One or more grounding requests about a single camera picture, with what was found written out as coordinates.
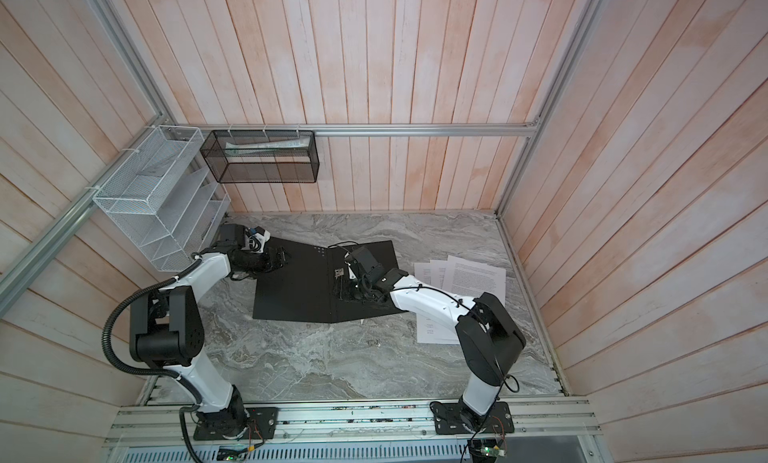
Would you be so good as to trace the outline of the white folder black inside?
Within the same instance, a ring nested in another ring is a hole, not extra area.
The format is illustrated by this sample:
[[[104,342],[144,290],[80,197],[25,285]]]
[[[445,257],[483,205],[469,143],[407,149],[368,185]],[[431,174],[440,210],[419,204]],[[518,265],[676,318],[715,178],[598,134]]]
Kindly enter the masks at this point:
[[[334,297],[337,279],[349,280],[345,257],[366,247],[387,269],[398,268],[390,240],[354,244],[342,242],[328,247],[273,238],[266,246],[283,248],[285,265],[256,278],[252,317],[308,323],[341,323],[400,314],[391,298],[386,301],[347,303]]]

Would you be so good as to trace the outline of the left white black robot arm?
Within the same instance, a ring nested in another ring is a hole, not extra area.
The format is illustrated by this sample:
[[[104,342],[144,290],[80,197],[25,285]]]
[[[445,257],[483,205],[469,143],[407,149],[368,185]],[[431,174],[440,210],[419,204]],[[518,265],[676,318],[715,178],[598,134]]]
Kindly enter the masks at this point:
[[[248,413],[235,385],[221,376],[204,351],[198,300],[220,280],[246,279],[281,268],[283,250],[262,227],[224,224],[211,246],[160,288],[130,305],[131,357],[161,370],[193,398],[201,428],[225,439],[240,438]]]

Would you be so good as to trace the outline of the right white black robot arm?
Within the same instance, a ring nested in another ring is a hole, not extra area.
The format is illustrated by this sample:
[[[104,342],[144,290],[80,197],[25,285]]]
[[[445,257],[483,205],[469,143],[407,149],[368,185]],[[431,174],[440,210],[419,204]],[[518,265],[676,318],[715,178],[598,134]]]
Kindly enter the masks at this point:
[[[403,270],[386,269],[364,246],[347,252],[344,262],[341,296],[412,312],[455,332],[470,378],[458,402],[432,402],[430,410],[436,422],[481,431],[500,407],[497,398],[526,346],[503,303],[488,292],[478,297],[451,294]]]

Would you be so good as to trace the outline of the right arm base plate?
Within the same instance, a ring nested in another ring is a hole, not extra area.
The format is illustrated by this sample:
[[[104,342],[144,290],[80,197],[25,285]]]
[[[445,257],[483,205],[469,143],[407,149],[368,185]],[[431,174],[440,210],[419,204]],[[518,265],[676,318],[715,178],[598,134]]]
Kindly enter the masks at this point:
[[[433,415],[438,435],[477,433],[507,434],[515,431],[507,403],[497,401],[486,415],[473,413],[463,402],[442,403],[432,401],[429,409]]]

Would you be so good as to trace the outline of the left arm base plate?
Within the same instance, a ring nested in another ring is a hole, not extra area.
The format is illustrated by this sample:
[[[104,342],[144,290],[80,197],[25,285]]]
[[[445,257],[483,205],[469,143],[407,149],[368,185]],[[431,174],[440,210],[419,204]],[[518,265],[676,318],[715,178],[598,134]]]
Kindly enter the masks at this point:
[[[278,409],[276,407],[252,407],[216,413],[197,412],[193,434],[196,441],[241,440],[255,438],[269,440],[274,437]]]

